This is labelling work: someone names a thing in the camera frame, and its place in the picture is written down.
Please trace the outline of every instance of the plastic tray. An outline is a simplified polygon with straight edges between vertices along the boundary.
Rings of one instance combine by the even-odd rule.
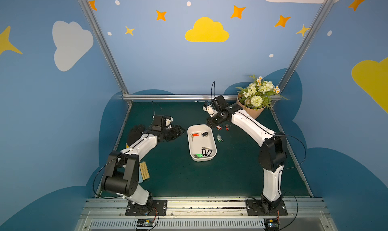
[[[208,136],[203,137],[202,133],[208,132]],[[191,141],[191,134],[199,133],[199,136],[194,137],[194,140]],[[187,138],[189,140],[189,149],[190,156],[194,161],[202,162],[208,161],[214,158],[217,154],[216,142],[214,141],[213,132],[210,127],[203,125],[194,125],[187,129]],[[209,157],[203,158],[194,158],[193,154],[202,153],[202,147],[210,147],[213,151],[211,152]]]

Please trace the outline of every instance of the flower bouquet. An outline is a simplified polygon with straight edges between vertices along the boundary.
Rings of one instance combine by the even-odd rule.
[[[263,81],[263,77],[250,76],[255,81],[246,88],[236,87],[238,91],[237,104],[240,105],[251,117],[256,119],[265,107],[271,106],[271,95],[279,95],[280,89],[272,81]]]

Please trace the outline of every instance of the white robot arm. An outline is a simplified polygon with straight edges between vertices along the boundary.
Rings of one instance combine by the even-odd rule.
[[[214,98],[203,109],[209,113],[209,127],[216,127],[224,121],[230,121],[243,129],[261,147],[259,163],[264,170],[264,188],[261,194],[262,211],[269,214],[282,201],[280,184],[287,148],[284,133],[275,133],[253,119],[239,105],[228,105],[222,96]]]
[[[154,116],[150,129],[135,126],[128,135],[128,148],[112,151],[101,180],[101,187],[129,200],[133,205],[149,213],[152,209],[152,196],[138,184],[139,162],[158,143],[172,141],[185,132],[179,125],[172,126],[172,117]]]

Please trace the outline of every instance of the star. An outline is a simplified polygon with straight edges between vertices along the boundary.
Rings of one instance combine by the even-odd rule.
[[[241,19],[241,14],[244,10],[245,10],[245,8],[238,8],[238,7],[234,6],[234,12],[230,18],[237,17],[237,18]]]
[[[0,55],[6,51],[10,50],[19,54],[22,54],[21,51],[19,51],[16,47],[14,47],[10,42],[9,42],[9,31],[11,30],[11,27],[8,26],[3,33],[0,34]]]
[[[287,20],[289,20],[289,18],[291,17],[284,18],[282,15],[280,15],[279,22],[275,25],[275,27],[279,25],[284,27],[286,25]]]
[[[164,20],[166,21],[166,18],[164,17],[166,15],[166,12],[159,12],[158,10],[156,11],[158,13],[158,18],[156,18],[156,20]]]
[[[130,29],[128,29],[128,27],[126,27],[126,28],[127,28],[127,32],[125,32],[125,34],[131,34],[131,35],[133,36],[132,31],[133,31],[134,29],[130,30]]]
[[[96,2],[95,0],[94,0],[94,1],[89,1],[90,7],[91,7],[93,10],[96,10],[96,11],[97,11],[96,6],[94,5],[95,2]]]
[[[356,11],[357,7],[365,0],[354,0],[354,2],[348,7],[353,8],[354,11]]]
[[[297,32],[297,34],[302,34],[302,37],[305,36],[306,31],[308,31],[310,28],[305,28],[305,25],[303,25],[302,30]]]

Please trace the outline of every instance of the wooden brush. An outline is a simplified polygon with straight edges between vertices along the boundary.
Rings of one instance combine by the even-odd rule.
[[[149,179],[149,173],[148,173],[146,162],[141,162],[139,166],[140,166],[140,172],[142,173],[143,180]]]

